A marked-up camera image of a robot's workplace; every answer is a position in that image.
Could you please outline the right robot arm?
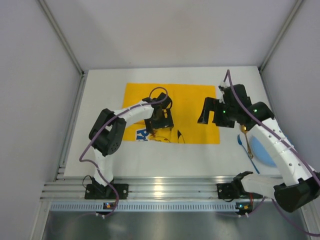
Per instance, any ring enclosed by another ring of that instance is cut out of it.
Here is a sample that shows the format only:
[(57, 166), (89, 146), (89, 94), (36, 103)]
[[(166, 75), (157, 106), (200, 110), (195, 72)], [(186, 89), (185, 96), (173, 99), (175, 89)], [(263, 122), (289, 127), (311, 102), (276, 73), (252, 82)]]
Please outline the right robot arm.
[(286, 212), (292, 213), (320, 196), (320, 174), (297, 156), (297, 151), (282, 133), (275, 115), (264, 102), (252, 103), (245, 86), (220, 86), (220, 99), (206, 97), (197, 122), (212, 122), (218, 127), (234, 128), (239, 124), (245, 134), (248, 152), (256, 139), (276, 165), (281, 178), (267, 177), (252, 171), (239, 173), (231, 182), (238, 196), (246, 193), (271, 198)]

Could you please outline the yellow cloth placemat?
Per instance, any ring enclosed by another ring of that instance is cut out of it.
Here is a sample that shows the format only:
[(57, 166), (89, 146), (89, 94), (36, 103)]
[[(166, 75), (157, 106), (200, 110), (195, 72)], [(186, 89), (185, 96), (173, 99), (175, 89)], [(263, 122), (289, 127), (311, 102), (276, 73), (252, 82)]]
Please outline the yellow cloth placemat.
[(123, 140), (130, 142), (156, 141), (177, 144), (220, 144), (219, 128), (213, 124), (199, 124), (206, 97), (216, 97), (216, 87), (195, 84), (160, 84), (160, 83), (128, 83), (125, 88), (123, 107), (133, 106), (139, 100), (151, 95), (156, 98), (163, 93), (156, 87), (164, 87), (168, 91), (173, 106), (170, 111), (173, 128), (157, 129), (148, 134), (144, 121), (127, 127)]

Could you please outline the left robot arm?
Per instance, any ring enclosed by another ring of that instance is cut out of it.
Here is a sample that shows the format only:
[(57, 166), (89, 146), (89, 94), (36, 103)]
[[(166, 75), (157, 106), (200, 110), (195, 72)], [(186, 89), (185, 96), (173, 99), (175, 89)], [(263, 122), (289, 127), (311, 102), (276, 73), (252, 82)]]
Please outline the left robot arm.
[(143, 121), (146, 136), (154, 135), (159, 129), (171, 130), (174, 126), (172, 105), (172, 99), (162, 92), (158, 97), (148, 96), (120, 110), (103, 109), (88, 135), (95, 156), (92, 184), (105, 188), (114, 180), (111, 155), (120, 148), (128, 127)]

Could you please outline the blue plate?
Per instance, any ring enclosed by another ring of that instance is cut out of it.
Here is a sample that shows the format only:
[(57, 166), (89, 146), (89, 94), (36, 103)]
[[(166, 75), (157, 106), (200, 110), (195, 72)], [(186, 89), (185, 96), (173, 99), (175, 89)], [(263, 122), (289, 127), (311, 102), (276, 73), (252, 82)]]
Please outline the blue plate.
[(251, 151), (253, 155), (263, 164), (269, 167), (276, 168), (277, 165), (268, 154), (267, 150), (264, 148), (262, 143), (255, 137), (252, 136), (249, 142), (249, 146), (251, 147)]

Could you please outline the blue fork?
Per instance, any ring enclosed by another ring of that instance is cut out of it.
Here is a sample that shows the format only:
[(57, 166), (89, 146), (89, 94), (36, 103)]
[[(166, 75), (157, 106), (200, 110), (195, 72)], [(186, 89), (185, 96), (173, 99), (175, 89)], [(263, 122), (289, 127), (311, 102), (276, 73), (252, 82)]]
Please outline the blue fork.
[(250, 157), (249, 152), (248, 152), (247, 149), (244, 147), (244, 145), (243, 145), (243, 143), (242, 143), (242, 141), (241, 141), (241, 137), (240, 137), (239, 134), (237, 135), (237, 142), (238, 142), (238, 144), (243, 148), (243, 150), (245, 151), (245, 153), (246, 153), (249, 161), (251, 162), (253, 168), (255, 169), (255, 171), (256, 171), (258, 174), (260, 174), (260, 171), (258, 170), (257, 166), (255, 165), (255, 163), (253, 162), (252, 158)]

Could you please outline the gold spoon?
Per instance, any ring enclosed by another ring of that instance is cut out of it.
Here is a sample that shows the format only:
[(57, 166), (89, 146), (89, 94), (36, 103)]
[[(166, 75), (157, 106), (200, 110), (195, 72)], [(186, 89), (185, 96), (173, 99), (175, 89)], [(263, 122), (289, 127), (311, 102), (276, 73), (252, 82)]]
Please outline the gold spoon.
[(240, 131), (244, 135), (244, 139), (245, 139), (245, 142), (246, 142), (246, 150), (247, 150), (249, 158), (252, 160), (254, 156), (253, 156), (251, 148), (250, 148), (250, 144), (249, 144), (249, 140), (248, 140), (248, 136), (247, 136), (247, 133), (248, 133), (247, 128), (244, 125), (241, 125), (240, 126)]

